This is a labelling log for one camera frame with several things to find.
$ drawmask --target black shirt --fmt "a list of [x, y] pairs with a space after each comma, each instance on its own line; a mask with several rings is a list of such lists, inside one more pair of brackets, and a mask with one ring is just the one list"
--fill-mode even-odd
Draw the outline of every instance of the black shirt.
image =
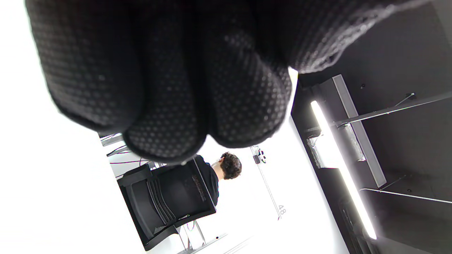
[[212, 198], [213, 204], [216, 206], [218, 203], [218, 177], [213, 168], [209, 163], [204, 161], [204, 158], [200, 155], [195, 157], [196, 164], [199, 167], [202, 178], [207, 185], [207, 190], [209, 191], [210, 197]]

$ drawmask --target person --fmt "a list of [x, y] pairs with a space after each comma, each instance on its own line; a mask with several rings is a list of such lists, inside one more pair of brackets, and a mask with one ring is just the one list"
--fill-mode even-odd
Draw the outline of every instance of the person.
[[221, 155], [221, 158], [212, 165], [205, 162], [201, 155], [196, 155], [194, 159], [206, 182], [213, 204], [217, 206], [219, 181], [237, 178], [242, 172], [242, 163], [237, 156], [230, 152]]

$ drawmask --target metal stand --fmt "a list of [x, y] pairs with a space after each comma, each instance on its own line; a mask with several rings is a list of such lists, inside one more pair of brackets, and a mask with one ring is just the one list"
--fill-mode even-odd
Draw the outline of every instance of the metal stand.
[[435, 198], [424, 198], [424, 197], [413, 196], [413, 195], [408, 195], [408, 194], [395, 193], [395, 192], [382, 191], [382, 190], [374, 190], [374, 189], [368, 189], [368, 188], [360, 189], [360, 191], [363, 191], [363, 190], [380, 192], [380, 193], [387, 193], [387, 194], [393, 194], [393, 195], [399, 195], [399, 196], [405, 196], [405, 197], [410, 197], [410, 198], [419, 198], [419, 199], [425, 199], [425, 200], [430, 200], [430, 201], [436, 201], [436, 202], [443, 202], [443, 203], [452, 204], [451, 201], [440, 200], [440, 199], [435, 199]]
[[[258, 146], [250, 146], [251, 153], [253, 155], [257, 155], [256, 152], [255, 152], [256, 148], [259, 149]], [[259, 169], [260, 175], [262, 176], [262, 180], [264, 181], [265, 187], [267, 188], [268, 194], [270, 195], [270, 199], [272, 200], [272, 203], [273, 203], [273, 206], [275, 207], [276, 213], [278, 214], [278, 217], [282, 219], [283, 217], [281, 216], [281, 213], [279, 212], [278, 206], [276, 205], [275, 199], [273, 198], [273, 194], [270, 191], [270, 187], [268, 186], [268, 183], [267, 183], [267, 180], [265, 179], [264, 173], [262, 172], [262, 169], [260, 168], [260, 165], [259, 164], [256, 164], [256, 165], [257, 165], [257, 167]]]
[[383, 187], [383, 188], [381, 188], [381, 189], [378, 189], [378, 190], [379, 190], [379, 191], [382, 191], [382, 190], [386, 189], [387, 187], [389, 187], [389, 186], [391, 186], [391, 185], [397, 183], [398, 181], [402, 180], [402, 179], [405, 178], [405, 177], [406, 177], [406, 175], [400, 177], [400, 178], [397, 179], [396, 181], [394, 181], [394, 182], [392, 182], [392, 183], [390, 183], [390, 184], [386, 185], [385, 187]]
[[106, 140], [102, 140], [102, 146], [108, 146], [120, 141], [122, 141], [122, 135], [109, 137]]
[[127, 146], [125, 146], [125, 147], [122, 147], [122, 148], [120, 148], [120, 149], [118, 149], [118, 150], [112, 152], [112, 153], [111, 153], [110, 155], [108, 155], [107, 157], [110, 157], [110, 156], [113, 156], [113, 155], [115, 155], [115, 154], [118, 154], [118, 153], [121, 153], [121, 152], [125, 152], [125, 151], [128, 151], [128, 150], [129, 150], [129, 148], [128, 148]]
[[[344, 126], [344, 125], [349, 124], [349, 123], [359, 122], [359, 121], [362, 121], [362, 120], [378, 117], [378, 116], [381, 116], [381, 115], [387, 115], [387, 114], [390, 114], [390, 113], [393, 113], [393, 112], [397, 112], [397, 111], [400, 111], [400, 110], [414, 108], [414, 107], [417, 107], [417, 106], [425, 105], [425, 104], [432, 103], [432, 102], [437, 102], [437, 101], [448, 99], [448, 98], [452, 98], [452, 91], [446, 92], [446, 93], [443, 93], [443, 94], [439, 94], [439, 95], [435, 95], [435, 96], [432, 96], [432, 97], [429, 97], [429, 98], [413, 101], [413, 102], [406, 103], [406, 104], [398, 103], [394, 107], [390, 107], [390, 108], [374, 111], [374, 112], [371, 112], [371, 113], [367, 113], [367, 114], [360, 115], [360, 116], [353, 117], [353, 118], [348, 118], [348, 119], [337, 121], [337, 122], [332, 122], [332, 123], [330, 123], [330, 126], [341, 127], [341, 126]], [[307, 129], [305, 132], [313, 132], [313, 131], [318, 131], [318, 130], [320, 130], [319, 127], [313, 127], [313, 128]]]

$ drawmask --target cable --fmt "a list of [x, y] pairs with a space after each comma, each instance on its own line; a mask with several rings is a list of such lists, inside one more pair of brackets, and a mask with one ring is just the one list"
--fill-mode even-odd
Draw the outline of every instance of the cable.
[[132, 162], [142, 162], [142, 160], [133, 160], [133, 161], [125, 161], [125, 162], [110, 162], [110, 164], [124, 164], [124, 163], [132, 163]]
[[191, 231], [193, 231], [193, 229], [195, 228], [195, 221], [193, 221], [193, 227], [192, 227], [192, 229], [189, 229], [188, 228], [188, 223], [187, 223], [187, 229], [191, 232]]
[[106, 140], [106, 139], [109, 139], [109, 138], [113, 137], [114, 135], [116, 135], [116, 133], [115, 133], [115, 134], [112, 134], [112, 135], [105, 136], [105, 137], [103, 137], [100, 141], [104, 141], [104, 140]]
[[317, 143], [317, 140], [319, 140], [319, 137], [323, 136], [323, 133], [320, 132], [320, 135], [315, 139], [314, 144], [312, 145], [312, 149], [315, 147], [315, 144]]
[[120, 147], [116, 148], [115, 150], [113, 150], [113, 151], [111, 151], [111, 152], [107, 153], [107, 157], [108, 157], [108, 156], [110, 156], [110, 155], [111, 155], [112, 153], [114, 153], [114, 152], [118, 151], [119, 149], [121, 149], [121, 148], [125, 147], [125, 146], [126, 146], [126, 145], [120, 146]]

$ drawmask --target dotted grip texture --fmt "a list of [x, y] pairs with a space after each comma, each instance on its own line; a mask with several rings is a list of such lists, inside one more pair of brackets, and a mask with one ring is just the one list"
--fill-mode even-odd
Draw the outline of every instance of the dotted grip texture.
[[49, 93], [73, 121], [177, 163], [281, 126], [288, 67], [333, 65], [389, 15], [428, 0], [26, 0]]

